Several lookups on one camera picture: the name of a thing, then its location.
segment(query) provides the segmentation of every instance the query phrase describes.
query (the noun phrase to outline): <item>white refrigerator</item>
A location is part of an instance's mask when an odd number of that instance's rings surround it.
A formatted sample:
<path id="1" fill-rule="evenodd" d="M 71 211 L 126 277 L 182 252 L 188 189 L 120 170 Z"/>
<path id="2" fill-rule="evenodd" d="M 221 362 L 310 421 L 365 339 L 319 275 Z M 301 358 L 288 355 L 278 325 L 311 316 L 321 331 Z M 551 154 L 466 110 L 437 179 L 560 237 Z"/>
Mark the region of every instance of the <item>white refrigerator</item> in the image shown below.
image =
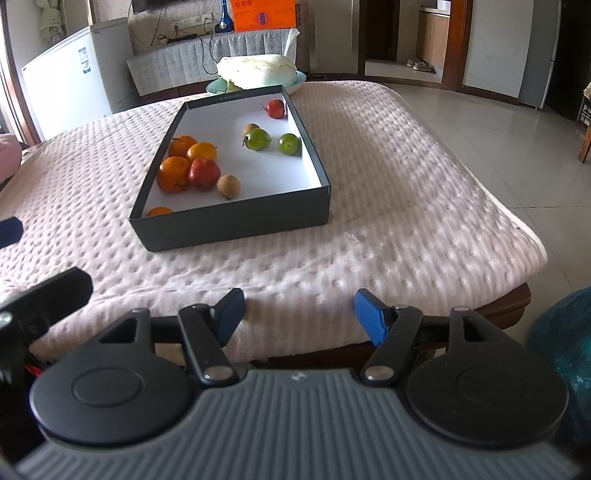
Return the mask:
<path id="1" fill-rule="evenodd" d="M 84 28 L 22 68 L 25 95 L 42 140 L 137 106 L 127 60 L 127 20 Z"/>
<path id="2" fill-rule="evenodd" d="M 534 0 L 530 47 L 519 101 L 543 108 L 554 71 L 554 60 L 560 33 L 561 0 Z"/>

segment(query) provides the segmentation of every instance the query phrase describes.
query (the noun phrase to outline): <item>white floor tile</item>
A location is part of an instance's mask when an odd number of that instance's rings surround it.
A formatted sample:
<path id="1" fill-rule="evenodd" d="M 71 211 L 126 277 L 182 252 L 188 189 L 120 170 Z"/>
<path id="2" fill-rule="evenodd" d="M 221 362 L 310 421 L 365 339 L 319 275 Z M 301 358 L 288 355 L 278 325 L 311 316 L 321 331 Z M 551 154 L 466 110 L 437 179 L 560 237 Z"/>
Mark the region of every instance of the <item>white floor tile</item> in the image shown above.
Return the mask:
<path id="1" fill-rule="evenodd" d="M 578 134 L 550 127 L 529 134 L 457 127 L 523 207 L 591 206 L 591 162 L 577 160 Z"/>
<path id="2" fill-rule="evenodd" d="M 591 285 L 591 207 L 526 209 L 574 290 Z"/>
<path id="3" fill-rule="evenodd" d="M 591 160 L 577 160 L 584 129 L 526 106 L 446 90 L 391 87 L 542 240 L 548 265 L 528 279 L 531 303 L 507 330 L 525 342 L 539 315 L 573 290 L 591 285 Z"/>
<path id="4" fill-rule="evenodd" d="M 394 84 L 386 86 L 399 93 L 424 122 L 448 122 L 447 118 L 438 113 L 429 102 L 418 94 L 416 87 Z"/>
<path id="5" fill-rule="evenodd" d="M 454 125 L 440 122 L 429 122 L 428 124 L 452 153 L 503 205 L 508 208 L 521 207 L 511 189 Z"/>
<path id="6" fill-rule="evenodd" d="M 406 63 L 394 63 L 391 61 L 368 60 L 365 62 L 365 74 L 376 77 L 388 77 L 395 79 L 422 80 L 424 82 L 441 83 L 441 74 L 419 72 L 407 67 Z"/>
<path id="7" fill-rule="evenodd" d="M 572 293 L 573 289 L 564 275 L 559 260 L 548 247 L 544 237 L 528 216 L 528 212 L 523 208 L 511 209 L 511 211 L 540 237 L 548 252 L 548 265 L 527 281 L 531 290 L 531 303 L 526 307 L 521 320 L 505 330 L 517 342 L 525 343 L 531 327 L 538 317 L 557 301 Z"/>

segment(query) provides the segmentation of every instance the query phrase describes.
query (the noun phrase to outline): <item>orange sign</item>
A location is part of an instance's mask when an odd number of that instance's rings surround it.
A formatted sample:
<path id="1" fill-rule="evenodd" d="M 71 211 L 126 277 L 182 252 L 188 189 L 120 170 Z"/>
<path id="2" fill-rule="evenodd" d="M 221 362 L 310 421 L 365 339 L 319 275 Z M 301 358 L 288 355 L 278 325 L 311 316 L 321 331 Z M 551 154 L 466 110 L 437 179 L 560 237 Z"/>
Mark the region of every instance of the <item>orange sign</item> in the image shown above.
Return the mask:
<path id="1" fill-rule="evenodd" d="M 294 0 L 228 0 L 237 32 L 296 26 Z"/>

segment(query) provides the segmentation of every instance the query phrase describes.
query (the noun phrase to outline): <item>orange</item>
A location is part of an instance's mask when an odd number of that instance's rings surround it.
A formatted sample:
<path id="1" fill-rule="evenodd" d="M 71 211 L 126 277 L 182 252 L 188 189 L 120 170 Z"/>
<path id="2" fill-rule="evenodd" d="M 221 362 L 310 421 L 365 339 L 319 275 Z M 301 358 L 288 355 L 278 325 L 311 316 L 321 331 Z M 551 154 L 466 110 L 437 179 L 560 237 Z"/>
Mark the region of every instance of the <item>orange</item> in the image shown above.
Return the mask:
<path id="1" fill-rule="evenodd" d="M 148 217 L 153 217 L 156 215 L 166 215 L 167 213 L 172 213 L 173 211 L 168 207 L 154 207 L 148 212 Z"/>
<path id="2" fill-rule="evenodd" d="M 217 148 L 214 144 L 209 142 L 198 142 L 189 148 L 186 156 L 187 160 L 190 162 L 197 158 L 215 160 L 217 158 Z"/>
<path id="3" fill-rule="evenodd" d="M 189 135 L 179 135 L 174 137 L 170 146 L 168 147 L 168 154 L 171 157 L 184 157 L 187 155 L 187 150 L 197 143 L 193 137 Z"/>
<path id="4" fill-rule="evenodd" d="M 161 189 L 169 193 L 179 193 L 189 186 L 189 160 L 183 157 L 168 157 L 160 164 L 156 181 Z"/>

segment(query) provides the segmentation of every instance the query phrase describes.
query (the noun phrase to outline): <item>power outlet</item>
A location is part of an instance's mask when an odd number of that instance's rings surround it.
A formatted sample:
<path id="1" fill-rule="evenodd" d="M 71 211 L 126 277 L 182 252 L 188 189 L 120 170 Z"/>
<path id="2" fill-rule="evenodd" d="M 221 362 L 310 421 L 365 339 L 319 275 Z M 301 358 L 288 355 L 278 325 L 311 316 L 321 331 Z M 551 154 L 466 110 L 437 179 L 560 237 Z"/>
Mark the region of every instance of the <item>power outlet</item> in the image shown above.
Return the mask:
<path id="1" fill-rule="evenodd" d="M 203 15 L 195 15 L 194 17 L 190 18 L 183 18 L 182 20 L 177 20 L 171 24 L 174 31 L 177 30 L 185 30 L 186 28 L 191 27 L 202 27 L 207 25 L 208 23 L 213 23 L 213 13 L 203 14 Z"/>

